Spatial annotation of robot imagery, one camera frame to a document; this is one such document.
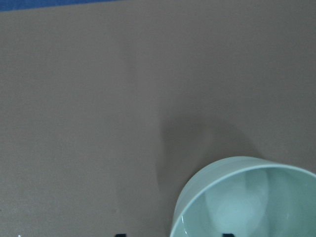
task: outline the gray table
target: gray table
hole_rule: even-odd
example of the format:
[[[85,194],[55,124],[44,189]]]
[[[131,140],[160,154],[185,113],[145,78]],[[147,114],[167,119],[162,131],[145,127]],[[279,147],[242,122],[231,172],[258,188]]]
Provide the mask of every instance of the gray table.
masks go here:
[[[0,13],[0,236],[166,237],[186,181],[247,155],[316,172],[316,2]]]

